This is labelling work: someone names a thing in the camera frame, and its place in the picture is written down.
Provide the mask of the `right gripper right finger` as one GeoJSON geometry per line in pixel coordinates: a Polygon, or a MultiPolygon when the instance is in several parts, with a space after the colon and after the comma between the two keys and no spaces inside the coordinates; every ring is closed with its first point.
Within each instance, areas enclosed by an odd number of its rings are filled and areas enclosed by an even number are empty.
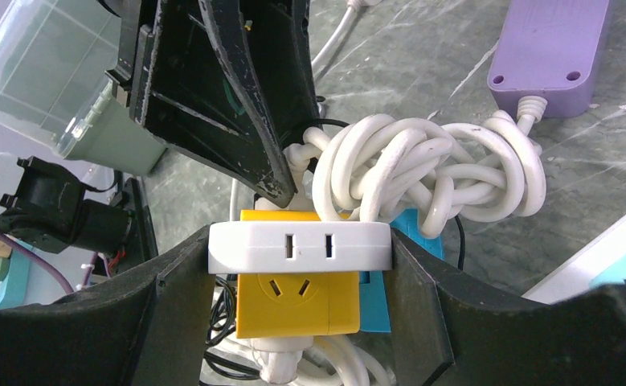
{"type": "Polygon", "coordinates": [[[545,305],[392,232],[400,385],[626,385],[626,285],[545,305]]]}

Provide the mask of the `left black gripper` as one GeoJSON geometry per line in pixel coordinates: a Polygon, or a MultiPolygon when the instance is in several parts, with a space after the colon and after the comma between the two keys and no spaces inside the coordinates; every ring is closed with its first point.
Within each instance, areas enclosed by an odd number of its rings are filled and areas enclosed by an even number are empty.
{"type": "Polygon", "coordinates": [[[109,74],[126,91],[133,120],[169,148],[287,207],[295,183],[282,150],[317,116],[309,3],[104,7],[121,20],[118,61],[109,74]]]}

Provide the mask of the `blue cube socket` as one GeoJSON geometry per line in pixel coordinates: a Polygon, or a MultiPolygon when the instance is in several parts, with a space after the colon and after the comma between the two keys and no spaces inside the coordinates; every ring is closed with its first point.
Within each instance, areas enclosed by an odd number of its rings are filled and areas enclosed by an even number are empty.
{"type": "MultiPolygon", "coordinates": [[[[406,209],[391,222],[391,227],[414,241],[421,250],[431,256],[445,260],[442,237],[428,239],[423,236],[418,227],[418,212],[416,209],[406,209]]],[[[395,300],[395,275],[397,271],[361,272],[359,276],[360,290],[360,327],[366,333],[391,333],[397,325],[399,309],[395,300]]]]}

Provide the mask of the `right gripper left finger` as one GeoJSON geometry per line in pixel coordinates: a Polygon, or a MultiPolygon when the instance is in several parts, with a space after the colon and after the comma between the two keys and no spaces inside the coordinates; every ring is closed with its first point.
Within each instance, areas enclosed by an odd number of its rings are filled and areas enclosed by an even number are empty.
{"type": "Polygon", "coordinates": [[[93,287],[0,310],[0,385],[196,385],[211,313],[209,230],[93,287]]]}

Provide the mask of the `clear plastic storage bin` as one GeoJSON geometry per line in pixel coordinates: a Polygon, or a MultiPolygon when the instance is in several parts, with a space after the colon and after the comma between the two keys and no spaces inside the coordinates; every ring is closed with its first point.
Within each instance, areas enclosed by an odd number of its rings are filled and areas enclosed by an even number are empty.
{"type": "Polygon", "coordinates": [[[97,1],[12,1],[0,18],[0,125],[67,160],[148,174],[164,146],[107,76],[121,20],[97,1]]]}

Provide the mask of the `white long power strip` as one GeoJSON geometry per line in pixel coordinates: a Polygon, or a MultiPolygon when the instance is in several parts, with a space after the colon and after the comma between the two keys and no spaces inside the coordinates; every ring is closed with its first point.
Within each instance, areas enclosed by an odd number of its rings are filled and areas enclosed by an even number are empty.
{"type": "Polygon", "coordinates": [[[553,304],[606,284],[626,284],[626,215],[522,296],[553,304]]]}

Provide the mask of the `white plug adapter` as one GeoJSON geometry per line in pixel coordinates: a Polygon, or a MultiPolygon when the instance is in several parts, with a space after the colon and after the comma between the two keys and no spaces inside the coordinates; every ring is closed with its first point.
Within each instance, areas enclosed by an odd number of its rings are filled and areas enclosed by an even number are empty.
{"type": "Polygon", "coordinates": [[[384,223],[238,221],[210,226],[212,274],[391,269],[391,228],[384,223]]]}

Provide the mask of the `purple flat box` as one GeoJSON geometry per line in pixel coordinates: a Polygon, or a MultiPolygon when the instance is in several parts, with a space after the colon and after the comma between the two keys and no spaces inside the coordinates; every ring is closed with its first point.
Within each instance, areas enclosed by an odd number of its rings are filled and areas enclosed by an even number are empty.
{"type": "Polygon", "coordinates": [[[509,4],[487,84],[514,115],[523,97],[547,101],[544,117],[571,118],[591,103],[612,20],[610,0],[515,0],[509,4]]]}

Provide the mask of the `teal plug adapter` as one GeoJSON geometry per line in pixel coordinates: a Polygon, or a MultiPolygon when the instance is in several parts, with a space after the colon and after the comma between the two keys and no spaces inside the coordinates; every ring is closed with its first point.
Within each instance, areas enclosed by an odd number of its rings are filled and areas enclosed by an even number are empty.
{"type": "Polygon", "coordinates": [[[0,310],[22,306],[27,295],[30,260],[19,252],[12,252],[7,275],[0,281],[0,310]]]}

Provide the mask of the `yellow cube socket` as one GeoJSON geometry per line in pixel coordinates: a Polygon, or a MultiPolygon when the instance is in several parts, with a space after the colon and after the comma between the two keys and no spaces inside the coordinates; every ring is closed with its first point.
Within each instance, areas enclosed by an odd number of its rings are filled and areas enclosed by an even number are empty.
{"type": "Polygon", "coordinates": [[[239,339],[354,334],[359,273],[241,273],[236,305],[239,339]]]}

